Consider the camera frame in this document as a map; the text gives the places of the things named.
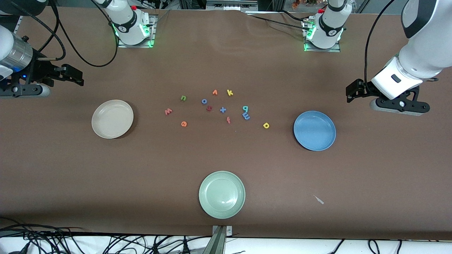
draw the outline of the white plate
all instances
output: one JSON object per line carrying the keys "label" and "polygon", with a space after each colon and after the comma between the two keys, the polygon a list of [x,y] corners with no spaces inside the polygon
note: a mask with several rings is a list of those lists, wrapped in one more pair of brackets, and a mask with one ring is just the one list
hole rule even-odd
{"label": "white plate", "polygon": [[217,219],[231,218],[245,203],[245,187],[231,172],[213,172],[199,188],[199,202],[208,215]]}
{"label": "white plate", "polygon": [[117,138],[124,135],[133,122],[133,110],[121,100],[109,100],[94,111],[91,126],[103,138]]}

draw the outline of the white floor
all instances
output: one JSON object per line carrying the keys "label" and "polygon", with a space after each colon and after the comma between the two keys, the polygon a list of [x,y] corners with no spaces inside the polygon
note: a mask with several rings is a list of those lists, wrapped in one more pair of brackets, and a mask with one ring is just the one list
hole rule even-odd
{"label": "white floor", "polygon": [[[130,236],[127,239],[133,240],[136,236]],[[80,248],[85,254],[101,254],[110,241],[109,236],[76,236],[74,237]],[[166,240],[161,246],[171,243],[175,240],[183,239],[180,236],[173,236]],[[188,242],[191,250],[204,248],[209,238],[202,238]],[[81,254],[80,250],[74,245],[73,241],[67,240],[72,254]],[[154,243],[153,236],[146,236],[145,239],[138,241],[142,245],[152,247]],[[313,240],[313,239],[260,239],[260,238],[228,238],[226,241],[225,254],[329,254],[331,253],[340,240]],[[0,239],[0,254],[8,254],[13,251],[20,251],[27,241],[21,237],[5,237]],[[378,240],[377,241],[381,254],[395,254],[398,241]],[[118,252],[127,242],[121,242],[114,246],[108,253]],[[160,249],[161,254],[166,254],[172,247],[177,244]],[[49,250],[48,245],[42,242],[41,245],[45,250]],[[144,248],[137,244],[130,244],[128,248],[133,247],[137,253],[143,253]],[[177,250],[182,250],[182,246],[175,249],[171,254],[176,254]],[[367,246],[367,240],[345,240],[340,246],[336,254],[372,254]],[[451,254],[452,243],[450,242],[428,242],[428,241],[403,241],[400,254]],[[30,245],[28,254],[39,254],[36,246]],[[127,249],[121,251],[120,254],[135,254],[135,250]]]}

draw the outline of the brown table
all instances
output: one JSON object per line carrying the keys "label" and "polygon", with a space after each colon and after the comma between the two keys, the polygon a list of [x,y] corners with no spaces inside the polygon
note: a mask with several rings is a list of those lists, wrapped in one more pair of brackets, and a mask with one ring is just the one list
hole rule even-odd
{"label": "brown table", "polygon": [[[59,10],[81,54],[106,62],[114,42],[99,11]],[[49,9],[39,17],[53,27]],[[347,104],[345,87],[363,77],[374,18],[350,16],[341,53],[304,52],[296,28],[238,11],[171,11],[154,48],[120,48],[100,69],[63,40],[68,56],[59,64],[82,70],[84,87],[56,82],[47,98],[0,101],[0,213],[97,232],[208,235],[224,224],[240,236],[451,239],[452,69],[422,85],[420,100],[432,109],[421,117],[372,111],[370,98]],[[48,37],[30,18],[19,34],[35,48]],[[406,42],[400,16],[382,17],[369,78]],[[44,53],[61,50],[53,40]],[[90,122],[110,99],[135,113],[131,130],[115,140],[96,136]],[[323,152],[294,138],[294,120],[307,110],[336,125],[336,142]],[[227,220],[211,218],[198,202],[202,180],[217,170],[235,173],[246,188],[243,209]]]}

